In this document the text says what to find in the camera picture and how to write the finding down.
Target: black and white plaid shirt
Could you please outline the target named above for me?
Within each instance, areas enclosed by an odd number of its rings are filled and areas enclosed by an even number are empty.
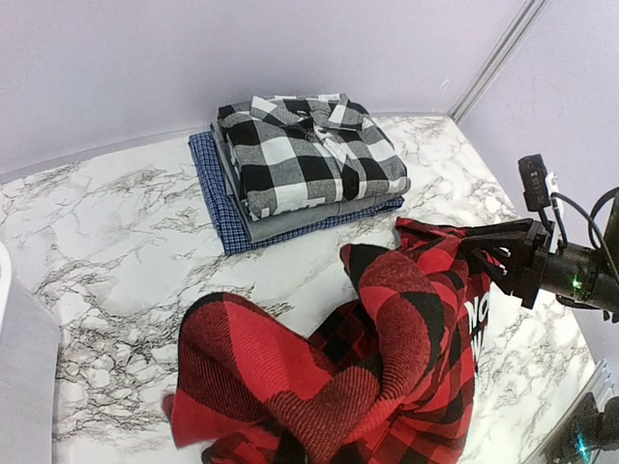
[[[220,108],[253,219],[410,188],[394,147],[345,94]]]

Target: gray wall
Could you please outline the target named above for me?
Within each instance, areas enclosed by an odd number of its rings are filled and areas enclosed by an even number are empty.
[[[2,0],[0,174],[253,94],[447,112],[522,0]]]
[[[460,127],[524,213],[516,161],[542,153],[560,188],[590,210],[619,185],[619,3],[551,0]],[[568,210],[569,236],[588,244]],[[619,326],[575,311],[596,360],[619,373]]]

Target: red and black flannel shirt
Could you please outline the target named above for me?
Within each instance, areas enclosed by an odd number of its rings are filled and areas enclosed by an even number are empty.
[[[459,249],[471,229],[397,230],[398,250],[341,250],[360,299],[308,340],[242,297],[198,300],[163,403],[177,446],[216,439],[213,463],[457,462],[490,280]]]

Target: robotic arm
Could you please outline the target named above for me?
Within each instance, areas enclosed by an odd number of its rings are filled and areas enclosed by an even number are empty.
[[[619,188],[600,198],[589,215],[572,199],[554,191],[541,155],[521,159],[518,167],[527,209],[538,213],[540,220],[473,228],[462,241],[462,250],[476,258],[472,261],[483,266],[505,294],[521,298],[524,307],[532,308],[544,289],[554,293],[562,305],[601,309],[605,320],[612,313],[612,322],[619,322]],[[568,242],[559,201],[587,219],[590,247]],[[594,219],[609,201],[613,201],[612,209],[602,234]],[[556,223],[548,220],[546,208],[552,208]],[[618,449],[619,396],[610,399],[600,412],[589,394],[547,440],[541,456],[544,462],[580,464],[591,462],[593,450]]]
[[[521,298],[524,307],[533,307],[539,290],[544,289],[556,294],[563,305],[603,309],[604,319],[609,318],[609,311],[613,313],[613,322],[619,321],[619,188],[603,196],[588,215],[567,196],[548,191],[541,155],[521,159],[518,167],[527,209],[539,213],[541,220],[491,225],[465,239],[464,244],[471,247],[472,253],[482,249],[500,263],[492,266],[484,260],[487,272],[501,290]],[[587,218],[591,247],[568,243],[557,200],[567,202]],[[594,217],[610,200],[612,210],[602,236]],[[553,239],[556,224],[545,214],[549,207],[555,210],[561,230],[558,247],[556,238]],[[594,233],[598,243],[593,239]]]

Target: green light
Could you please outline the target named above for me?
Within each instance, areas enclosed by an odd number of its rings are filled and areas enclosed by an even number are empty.
[[[574,288],[575,291],[578,291],[582,288],[582,282],[580,280],[578,280],[578,277],[575,276],[572,279],[572,288]]]
[[[578,433],[578,437],[576,439],[575,447],[577,451],[580,453],[582,460],[585,464],[589,464],[591,462],[591,453],[589,452],[588,447],[584,443],[584,438],[582,433]]]

